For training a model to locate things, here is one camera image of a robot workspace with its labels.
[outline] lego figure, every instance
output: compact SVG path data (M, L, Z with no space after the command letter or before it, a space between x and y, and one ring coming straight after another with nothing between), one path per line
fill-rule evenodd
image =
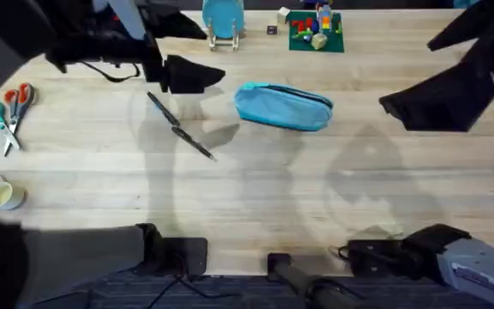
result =
M333 12L328 4L317 9L317 22L319 23L319 31L324 34L331 32L333 26Z

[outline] black cable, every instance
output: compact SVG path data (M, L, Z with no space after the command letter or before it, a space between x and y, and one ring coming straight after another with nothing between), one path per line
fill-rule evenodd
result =
M161 297L163 297L163 295L165 295L165 293L167 293L167 291L172 288L174 285L176 285L179 280L181 280L182 276L178 276L175 278L175 280L171 281L169 284L167 284L167 286L161 290L161 292L154 298L154 300L152 300L152 302L150 303L150 305L148 305L146 307L146 309L151 309L160 299Z
M180 276L176 276L175 280L167 284L163 290L155 297L154 300L146 307L146 309L152 309L155 304L167 293L169 289L171 289L173 286L175 286L177 283L181 283L185 288L189 289L190 291L200 295L201 297L209 300L216 300L216 299L223 299L223 298L229 298L229 297L242 297L243 295L241 293L229 293L229 294L216 294L216 295L208 295L203 293L200 289L194 287L191 283L186 282L183 280L184 276L188 275L188 264L184 260L183 257L179 256L178 254L175 256L175 258L178 260L181 266L181 274Z
M348 250L348 247L346 245L344 245L344 246L340 247L339 250L337 251L337 254L339 255L339 257L343 261L346 261L346 262L348 262L348 256L344 255L344 251L347 251L347 250Z
M216 294L216 295L205 294L199 288L194 287L194 285L192 285L191 283L182 280L181 277L178 277L177 279L180 283L182 283L182 285L185 288L187 288L190 291L200 295L204 299L217 300L217 299L223 299L223 298L229 298L229 297L242 297L243 296L241 293L228 293L228 294Z

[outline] wooden table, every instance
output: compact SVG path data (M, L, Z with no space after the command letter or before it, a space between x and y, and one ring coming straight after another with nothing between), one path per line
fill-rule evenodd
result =
M0 98L28 81L39 102L19 135L27 151L3 158L0 137L0 173L26 187L28 200L0 216L42 228L147 221L166 236L204 236L210 274L262 273L271 251L342 273L328 246L436 222L494 245L494 103L468 134L407 132L378 103L457 63L467 45L425 44L459 11L346 11L345 54L288 51L285 31L266 35L274 14L246 12L235 53L160 40L166 53L226 70L201 95L171 99L142 78L112 84L81 65L62 75L43 58L24 66ZM316 133L241 121L233 95L248 81L326 95L333 121ZM174 136L147 90L218 162Z

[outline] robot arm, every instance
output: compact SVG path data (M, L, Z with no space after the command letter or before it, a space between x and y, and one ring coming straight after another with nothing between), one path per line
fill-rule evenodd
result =
M404 240L350 240L344 249L354 276L426 277L494 304L494 247L460 229L436 224Z
M43 53L63 73L84 62L140 64L147 82L176 94L203 93L224 77L180 56L164 61L155 38L166 36L207 38L178 8L150 0L0 0L0 87Z

